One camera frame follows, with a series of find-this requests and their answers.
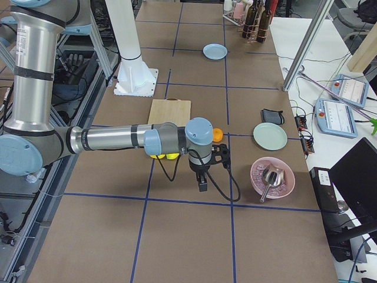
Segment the sticker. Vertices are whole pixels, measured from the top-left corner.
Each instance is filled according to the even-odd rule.
[[[318,170],[319,183],[324,186],[331,186],[329,172]]]
[[[26,28],[17,29],[16,55],[25,56],[28,49],[29,31]]]

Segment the black wallet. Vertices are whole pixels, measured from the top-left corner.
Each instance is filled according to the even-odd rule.
[[[283,117],[283,111],[274,111],[274,110],[268,110],[263,109],[260,114],[262,115],[262,122],[264,123],[273,123],[277,125],[284,124],[284,117]]]

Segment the computer monitor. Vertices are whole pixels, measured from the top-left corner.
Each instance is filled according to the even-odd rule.
[[[362,224],[338,238],[369,233],[377,243],[377,232],[371,232],[377,231],[377,149],[362,138],[330,169],[329,176]]]

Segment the light blue plate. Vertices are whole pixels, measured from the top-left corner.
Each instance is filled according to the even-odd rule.
[[[203,53],[208,59],[211,60],[220,60],[226,56],[228,50],[225,46],[217,43],[211,43],[204,46]]]
[[[262,123],[254,128],[254,139],[267,150],[279,150],[285,147],[288,138],[285,131],[273,123]]]

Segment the cutting board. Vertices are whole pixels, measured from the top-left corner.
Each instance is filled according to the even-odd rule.
[[[149,113],[148,124],[173,122],[179,127],[186,126],[190,120],[191,101],[154,99]]]

